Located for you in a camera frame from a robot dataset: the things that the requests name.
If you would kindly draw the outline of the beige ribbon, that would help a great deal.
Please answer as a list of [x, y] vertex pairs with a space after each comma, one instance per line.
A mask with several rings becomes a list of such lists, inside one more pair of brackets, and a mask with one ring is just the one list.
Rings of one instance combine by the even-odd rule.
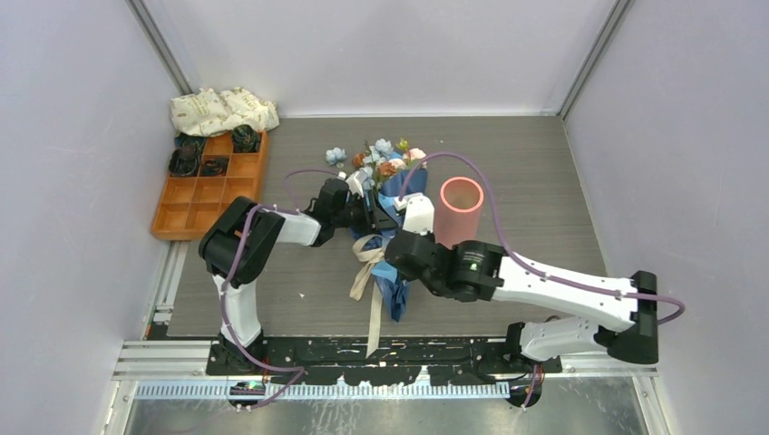
[[384, 259], [384, 249], [382, 247], [373, 247], [367, 249], [366, 245], [372, 240], [382, 241], [380, 235], [368, 235], [358, 238], [352, 246], [352, 251], [358, 262], [362, 264], [360, 270], [356, 273], [354, 281], [349, 290], [349, 297], [360, 301], [365, 294], [368, 286], [372, 286], [372, 297], [370, 304], [370, 315], [368, 324], [368, 333], [366, 340], [365, 358], [373, 355], [379, 345], [381, 335], [381, 317], [383, 297], [379, 285], [373, 279], [375, 266]]

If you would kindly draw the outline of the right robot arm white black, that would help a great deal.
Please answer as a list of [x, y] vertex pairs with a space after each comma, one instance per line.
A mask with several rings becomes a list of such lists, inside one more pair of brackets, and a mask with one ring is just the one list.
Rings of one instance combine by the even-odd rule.
[[657, 277], [637, 271], [630, 278], [586, 275], [508, 255], [502, 246], [466, 240], [446, 247], [430, 235], [402, 231], [384, 258], [406, 280], [431, 294], [457, 300], [514, 302], [564, 313], [545, 323], [509, 328], [506, 365], [526, 372], [564, 353], [605, 350], [625, 363], [656, 364]]

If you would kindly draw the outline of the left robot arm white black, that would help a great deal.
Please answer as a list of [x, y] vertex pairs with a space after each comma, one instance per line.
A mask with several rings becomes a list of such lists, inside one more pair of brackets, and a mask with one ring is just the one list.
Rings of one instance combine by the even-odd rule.
[[244, 374], [266, 365], [264, 334], [258, 319], [257, 280], [277, 244], [321, 247], [337, 229], [357, 237], [362, 263], [349, 296], [360, 299], [383, 257], [377, 248], [399, 227], [396, 211], [375, 190], [358, 193], [340, 178], [327, 179], [304, 209], [280, 209], [236, 198], [202, 238], [199, 255], [218, 288], [222, 324], [218, 360]]

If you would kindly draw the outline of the flower bouquet blue paper wrap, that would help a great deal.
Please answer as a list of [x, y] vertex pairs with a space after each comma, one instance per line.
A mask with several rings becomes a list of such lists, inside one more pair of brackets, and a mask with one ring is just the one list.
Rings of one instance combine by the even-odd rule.
[[[364, 243], [364, 253], [384, 248], [403, 226], [405, 211], [396, 206], [402, 189], [403, 201], [407, 201], [409, 195], [426, 193], [426, 164], [417, 169], [410, 179], [406, 179], [408, 172], [425, 156], [422, 150], [411, 148], [403, 138], [395, 144], [382, 138], [373, 144], [365, 141], [363, 151], [352, 158], [353, 172], [345, 176], [350, 188], [347, 203], [361, 206], [364, 215], [363, 223], [357, 224], [357, 229], [351, 229], [351, 232], [354, 239], [374, 235]], [[341, 168], [346, 157], [345, 150], [340, 148], [326, 151], [326, 162], [329, 165], [335, 164]], [[377, 260], [369, 269], [391, 320], [399, 322], [406, 310], [410, 284], [383, 259]]]

